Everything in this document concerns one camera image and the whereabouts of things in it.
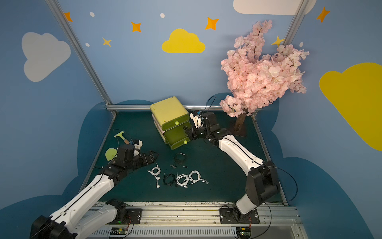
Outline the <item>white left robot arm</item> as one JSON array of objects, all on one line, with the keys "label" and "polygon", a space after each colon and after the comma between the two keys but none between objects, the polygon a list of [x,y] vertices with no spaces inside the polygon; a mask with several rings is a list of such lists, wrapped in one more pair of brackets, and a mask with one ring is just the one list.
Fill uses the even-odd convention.
[{"label": "white left robot arm", "polygon": [[107,192],[120,183],[128,173],[156,162],[158,153],[140,151],[140,145],[125,144],[91,183],[72,200],[50,216],[38,217],[31,226],[31,239],[85,239],[106,224],[131,225],[132,216],[127,205],[116,199],[90,216],[86,212]]}]

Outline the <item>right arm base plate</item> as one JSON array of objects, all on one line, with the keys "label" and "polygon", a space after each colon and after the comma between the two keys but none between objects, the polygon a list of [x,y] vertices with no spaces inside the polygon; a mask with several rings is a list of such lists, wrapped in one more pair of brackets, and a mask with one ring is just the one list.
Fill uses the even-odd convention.
[{"label": "right arm base plate", "polygon": [[241,214],[236,208],[222,207],[219,209],[221,224],[260,224],[257,210],[252,210],[247,214]]}]

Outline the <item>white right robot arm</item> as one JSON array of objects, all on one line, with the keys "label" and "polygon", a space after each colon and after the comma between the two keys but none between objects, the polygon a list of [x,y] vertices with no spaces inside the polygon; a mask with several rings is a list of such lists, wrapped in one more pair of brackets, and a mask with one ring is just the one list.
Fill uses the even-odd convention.
[{"label": "white right robot arm", "polygon": [[247,150],[226,128],[221,128],[213,112],[190,113],[193,125],[184,127],[191,140],[203,138],[228,154],[247,176],[245,194],[236,202],[236,210],[246,215],[281,190],[277,167]]}]

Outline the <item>yellow-green drawer cabinet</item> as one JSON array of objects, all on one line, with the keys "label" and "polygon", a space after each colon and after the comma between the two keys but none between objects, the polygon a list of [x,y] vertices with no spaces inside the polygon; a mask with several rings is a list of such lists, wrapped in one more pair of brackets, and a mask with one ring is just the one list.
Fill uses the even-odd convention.
[{"label": "yellow-green drawer cabinet", "polygon": [[153,103],[150,110],[160,136],[172,150],[190,141],[184,131],[185,126],[191,127],[190,115],[177,97]]}]

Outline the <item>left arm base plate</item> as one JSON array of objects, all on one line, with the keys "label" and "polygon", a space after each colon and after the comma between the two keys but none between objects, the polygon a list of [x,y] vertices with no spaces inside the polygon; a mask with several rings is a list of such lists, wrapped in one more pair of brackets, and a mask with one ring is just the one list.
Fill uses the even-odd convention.
[{"label": "left arm base plate", "polygon": [[115,219],[109,225],[140,224],[141,216],[140,208],[118,209]]}]

